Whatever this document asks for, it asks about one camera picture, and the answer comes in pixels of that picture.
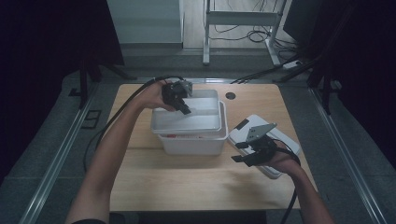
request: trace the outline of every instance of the black curtain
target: black curtain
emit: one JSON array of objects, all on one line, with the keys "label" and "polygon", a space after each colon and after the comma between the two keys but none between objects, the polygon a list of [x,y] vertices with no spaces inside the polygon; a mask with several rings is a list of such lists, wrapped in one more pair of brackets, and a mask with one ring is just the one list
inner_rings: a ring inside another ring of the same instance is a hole
[{"label": "black curtain", "polygon": [[7,0],[0,16],[3,180],[81,59],[123,59],[106,0]]},{"label": "black curtain", "polygon": [[391,1],[359,1],[333,51],[339,98],[396,167],[396,16]]}]

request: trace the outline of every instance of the wooden table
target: wooden table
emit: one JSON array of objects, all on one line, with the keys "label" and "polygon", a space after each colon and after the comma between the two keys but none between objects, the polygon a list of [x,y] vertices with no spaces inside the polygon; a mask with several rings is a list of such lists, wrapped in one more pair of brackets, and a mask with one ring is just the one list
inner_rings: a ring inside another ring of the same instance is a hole
[{"label": "wooden table", "polygon": [[[120,86],[110,117],[140,85]],[[273,84],[194,84],[195,90],[217,90],[226,104],[229,130],[251,114],[298,143],[280,91]],[[228,100],[227,92],[236,98]],[[111,211],[208,211],[284,209],[294,185],[287,175],[272,180],[255,167],[236,163],[239,155],[226,141],[219,156],[171,156],[150,130],[151,110],[135,125],[111,194]],[[313,182],[301,151],[303,168]]]}]

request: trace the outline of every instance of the forearm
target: forearm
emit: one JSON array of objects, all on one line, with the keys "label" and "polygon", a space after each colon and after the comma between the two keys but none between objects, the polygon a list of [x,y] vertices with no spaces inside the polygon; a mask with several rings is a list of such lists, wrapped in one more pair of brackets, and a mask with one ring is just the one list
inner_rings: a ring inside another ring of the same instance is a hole
[{"label": "forearm", "polygon": [[95,190],[111,190],[142,110],[130,102],[100,142],[84,180]]},{"label": "forearm", "polygon": [[305,171],[298,167],[289,175],[296,188],[304,223],[334,223],[327,207],[312,186]]}]

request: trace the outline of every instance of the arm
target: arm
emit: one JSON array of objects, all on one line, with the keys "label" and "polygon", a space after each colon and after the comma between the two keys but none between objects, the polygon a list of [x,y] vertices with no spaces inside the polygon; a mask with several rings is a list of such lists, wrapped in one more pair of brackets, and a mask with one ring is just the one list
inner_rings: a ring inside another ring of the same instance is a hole
[{"label": "arm", "polygon": [[94,218],[108,223],[110,194],[128,147],[134,125],[144,108],[163,107],[162,82],[156,82],[137,95],[123,110],[96,149],[91,166],[73,201],[66,223]]},{"label": "arm", "polygon": [[[286,148],[281,142],[276,141],[276,144],[279,147]],[[326,205],[315,191],[305,170],[296,161],[292,160],[289,155],[277,152],[271,161],[265,163],[265,165],[272,166],[279,172],[291,177],[296,188],[305,224],[334,223]]]}]

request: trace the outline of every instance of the white box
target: white box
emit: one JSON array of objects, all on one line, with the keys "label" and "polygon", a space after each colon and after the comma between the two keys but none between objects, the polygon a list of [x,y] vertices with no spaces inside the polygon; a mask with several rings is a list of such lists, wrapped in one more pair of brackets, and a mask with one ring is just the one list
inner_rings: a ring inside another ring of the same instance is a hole
[{"label": "white box", "polygon": [[[248,136],[248,131],[251,127],[268,124],[268,122],[257,115],[251,115],[245,120],[243,120],[241,124],[237,125],[237,128],[230,131],[229,140],[233,144],[233,146],[235,146],[235,144],[237,143],[246,141]],[[274,128],[269,133],[267,133],[267,135],[272,138],[283,141],[294,152],[294,154],[298,155],[300,153],[300,146],[296,142],[294,142],[291,138],[283,134],[279,129]],[[241,148],[241,149],[237,147],[235,148],[243,156],[246,156],[247,154],[251,154],[254,152],[251,149],[251,147]],[[256,167],[260,171],[262,171],[263,174],[267,175],[272,179],[277,179],[282,175],[282,173],[280,173],[278,170],[269,166],[256,166]]]},{"label": "white box", "polygon": [[171,155],[219,155],[228,137],[225,104],[219,101],[221,112],[221,129],[210,133],[159,134],[163,148]]},{"label": "white box", "polygon": [[216,90],[196,90],[192,97],[183,99],[191,113],[169,112],[162,108],[152,110],[151,131],[156,134],[190,134],[219,132],[221,113]]}]

